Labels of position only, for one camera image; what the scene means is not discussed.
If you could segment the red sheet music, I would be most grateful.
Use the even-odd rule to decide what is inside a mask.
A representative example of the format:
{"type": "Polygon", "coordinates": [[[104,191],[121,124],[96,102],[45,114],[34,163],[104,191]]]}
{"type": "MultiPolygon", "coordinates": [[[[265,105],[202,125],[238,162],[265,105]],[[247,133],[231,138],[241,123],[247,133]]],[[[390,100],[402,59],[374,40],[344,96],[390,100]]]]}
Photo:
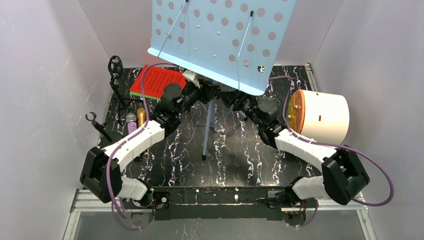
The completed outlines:
{"type": "Polygon", "coordinates": [[[183,89],[186,83],[182,72],[154,66],[144,77],[145,97],[159,100],[167,85],[178,84],[183,89]]]}

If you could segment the gold microphone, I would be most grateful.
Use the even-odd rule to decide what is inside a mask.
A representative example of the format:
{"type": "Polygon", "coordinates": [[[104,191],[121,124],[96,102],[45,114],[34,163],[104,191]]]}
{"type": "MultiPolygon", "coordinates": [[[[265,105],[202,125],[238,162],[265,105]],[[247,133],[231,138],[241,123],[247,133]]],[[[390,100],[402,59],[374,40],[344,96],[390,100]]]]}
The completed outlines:
{"type": "Polygon", "coordinates": [[[136,118],[137,118],[137,127],[142,127],[146,120],[147,120],[147,112],[146,109],[143,107],[140,107],[136,111],[136,118]]]}

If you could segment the grey tripod music stand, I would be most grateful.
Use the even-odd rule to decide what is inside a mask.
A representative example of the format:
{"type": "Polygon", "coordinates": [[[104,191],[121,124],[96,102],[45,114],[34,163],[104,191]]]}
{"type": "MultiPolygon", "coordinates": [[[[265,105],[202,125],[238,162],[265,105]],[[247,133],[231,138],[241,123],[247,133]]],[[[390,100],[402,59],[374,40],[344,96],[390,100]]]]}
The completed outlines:
{"type": "Polygon", "coordinates": [[[294,0],[154,0],[148,53],[260,96],[295,6],[294,0]]]}

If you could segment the purple glitter microphone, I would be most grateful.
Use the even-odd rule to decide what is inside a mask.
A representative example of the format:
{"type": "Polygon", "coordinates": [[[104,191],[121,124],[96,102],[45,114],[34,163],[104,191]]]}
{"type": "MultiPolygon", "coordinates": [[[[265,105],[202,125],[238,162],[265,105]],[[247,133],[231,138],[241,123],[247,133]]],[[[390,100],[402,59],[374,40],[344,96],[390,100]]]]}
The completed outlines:
{"type": "Polygon", "coordinates": [[[133,133],[138,128],[137,116],[134,113],[128,113],[125,116],[125,122],[128,134],[133,133]]]}

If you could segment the black tripod mic stand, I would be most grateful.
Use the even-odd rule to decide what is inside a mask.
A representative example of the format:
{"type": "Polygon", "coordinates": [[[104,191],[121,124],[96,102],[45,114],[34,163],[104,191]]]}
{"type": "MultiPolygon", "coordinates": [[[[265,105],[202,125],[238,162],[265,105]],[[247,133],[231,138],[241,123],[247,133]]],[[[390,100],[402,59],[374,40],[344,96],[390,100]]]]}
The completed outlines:
{"type": "Polygon", "coordinates": [[[122,60],[119,56],[113,55],[108,62],[107,65],[108,72],[110,74],[110,82],[109,85],[115,94],[115,97],[113,98],[119,106],[119,109],[127,109],[129,105],[133,102],[139,102],[143,103],[141,99],[133,99],[130,97],[125,97],[124,95],[120,94],[119,92],[119,79],[123,76],[124,67],[122,60]]]}

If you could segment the black round-base mic stand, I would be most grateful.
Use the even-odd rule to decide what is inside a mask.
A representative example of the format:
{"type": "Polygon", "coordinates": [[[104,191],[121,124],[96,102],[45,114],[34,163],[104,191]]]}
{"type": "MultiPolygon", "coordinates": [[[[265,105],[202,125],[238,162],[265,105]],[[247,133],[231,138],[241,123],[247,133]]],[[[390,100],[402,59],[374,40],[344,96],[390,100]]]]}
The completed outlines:
{"type": "Polygon", "coordinates": [[[91,123],[91,125],[104,137],[109,143],[113,141],[113,138],[106,132],[105,126],[96,121],[97,115],[95,112],[90,111],[85,114],[85,119],[91,123]]]}

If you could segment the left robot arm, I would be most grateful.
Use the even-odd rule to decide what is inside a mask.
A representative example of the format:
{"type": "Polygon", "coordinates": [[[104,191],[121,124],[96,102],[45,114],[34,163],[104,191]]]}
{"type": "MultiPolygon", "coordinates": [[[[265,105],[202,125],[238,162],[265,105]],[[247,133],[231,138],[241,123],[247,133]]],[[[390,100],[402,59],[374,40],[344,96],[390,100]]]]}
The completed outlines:
{"type": "Polygon", "coordinates": [[[88,151],[80,183],[103,203],[116,197],[142,200],[152,188],[142,180],[123,177],[122,170],[145,150],[173,133],[181,123],[181,115],[195,103],[208,103],[219,89],[219,84],[203,79],[199,87],[192,82],[187,82],[185,87],[177,83],[167,85],[146,126],[112,145],[102,149],[93,147],[88,151]]]}

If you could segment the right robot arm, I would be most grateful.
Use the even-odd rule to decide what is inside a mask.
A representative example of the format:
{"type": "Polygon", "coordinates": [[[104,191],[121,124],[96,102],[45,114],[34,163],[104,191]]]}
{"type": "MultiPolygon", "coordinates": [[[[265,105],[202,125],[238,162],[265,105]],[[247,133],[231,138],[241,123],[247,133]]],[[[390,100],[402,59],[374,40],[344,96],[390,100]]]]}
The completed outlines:
{"type": "Polygon", "coordinates": [[[257,99],[239,90],[220,91],[217,96],[226,107],[243,112],[257,127],[257,134],[266,145],[290,153],[321,172],[320,176],[297,177],[286,186],[276,197],[285,204],[316,198],[347,205],[370,183],[358,155],[346,146],[318,145],[313,140],[296,137],[279,120],[280,111],[273,99],[257,99]]]}

